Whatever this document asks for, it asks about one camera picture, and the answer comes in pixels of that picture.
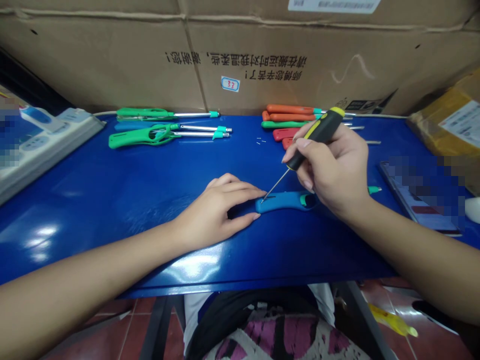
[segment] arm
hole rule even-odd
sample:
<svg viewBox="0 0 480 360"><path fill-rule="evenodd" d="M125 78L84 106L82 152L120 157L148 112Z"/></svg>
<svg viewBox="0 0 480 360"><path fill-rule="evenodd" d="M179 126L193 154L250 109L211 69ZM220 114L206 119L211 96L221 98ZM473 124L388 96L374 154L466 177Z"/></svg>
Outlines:
<svg viewBox="0 0 480 360"><path fill-rule="evenodd" d="M175 220L0 286L0 359L36 359L158 266L231 237L260 214L227 211L265 192L225 174Z"/></svg>
<svg viewBox="0 0 480 360"><path fill-rule="evenodd" d="M368 146L340 125L329 145L295 137L307 158L300 182L379 252L431 304L453 318L480 325L480 251L423 227L374 201L367 191Z"/></svg>

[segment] person's right hand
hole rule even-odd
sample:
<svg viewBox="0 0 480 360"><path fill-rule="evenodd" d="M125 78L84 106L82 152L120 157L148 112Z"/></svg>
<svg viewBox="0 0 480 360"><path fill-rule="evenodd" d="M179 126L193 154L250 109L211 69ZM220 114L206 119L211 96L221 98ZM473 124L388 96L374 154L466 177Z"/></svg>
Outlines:
<svg viewBox="0 0 480 360"><path fill-rule="evenodd" d="M300 183L315 192L320 201L340 218L358 211L370 199L367 188L367 158L365 140L340 124L328 145L303 138L312 121L304 125L293 138L282 163L292 158L298 149L306 160L298 169Z"/></svg>

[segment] blue table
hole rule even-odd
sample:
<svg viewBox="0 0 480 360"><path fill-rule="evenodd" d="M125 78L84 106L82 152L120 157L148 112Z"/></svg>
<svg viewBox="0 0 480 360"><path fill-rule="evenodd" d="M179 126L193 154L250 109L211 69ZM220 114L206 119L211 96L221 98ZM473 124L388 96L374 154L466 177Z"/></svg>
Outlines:
<svg viewBox="0 0 480 360"><path fill-rule="evenodd" d="M228 139L178 139L163 147L108 148L114 119L87 143L0 207L0 284L65 257L173 219L226 172L268 190L285 171L282 145L259 116L189 121L233 128ZM377 164L429 151L403 120L358 118L370 146L368 185L401 213ZM290 173L276 191L302 190ZM235 212L254 211L253 202ZM466 221L461 241L480 249L479 226ZM265 213L234 237L155 270L125 297L242 290L379 278L395 271L326 209Z"/></svg>

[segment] blue lighter body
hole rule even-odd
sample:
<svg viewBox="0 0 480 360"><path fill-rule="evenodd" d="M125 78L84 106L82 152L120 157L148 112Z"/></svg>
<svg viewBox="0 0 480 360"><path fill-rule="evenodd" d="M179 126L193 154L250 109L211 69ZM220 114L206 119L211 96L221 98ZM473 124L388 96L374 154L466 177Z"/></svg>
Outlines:
<svg viewBox="0 0 480 360"><path fill-rule="evenodd" d="M297 209L310 211L320 204L317 195L308 191L273 192L262 203L259 198L255 201L255 210L259 214L280 209Z"/></svg>

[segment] yellow stripe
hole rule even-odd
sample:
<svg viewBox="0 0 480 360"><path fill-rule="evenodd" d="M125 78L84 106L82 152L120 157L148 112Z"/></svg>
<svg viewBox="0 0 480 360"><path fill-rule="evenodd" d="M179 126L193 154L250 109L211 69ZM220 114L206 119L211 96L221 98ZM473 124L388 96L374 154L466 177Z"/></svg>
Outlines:
<svg viewBox="0 0 480 360"><path fill-rule="evenodd" d="M342 118L345 117L345 111L343 111L343 110L342 110L341 108L339 108L339 107L334 106L334 107L332 107L330 110L332 110L332 111L336 112L337 114L341 115Z"/></svg>
<svg viewBox="0 0 480 360"><path fill-rule="evenodd" d="M310 128L310 130L308 130L308 132L305 134L304 138L305 139L308 139L310 137L310 135L312 135L312 133L314 132L314 130L320 125L320 120L317 120L313 125L312 127Z"/></svg>

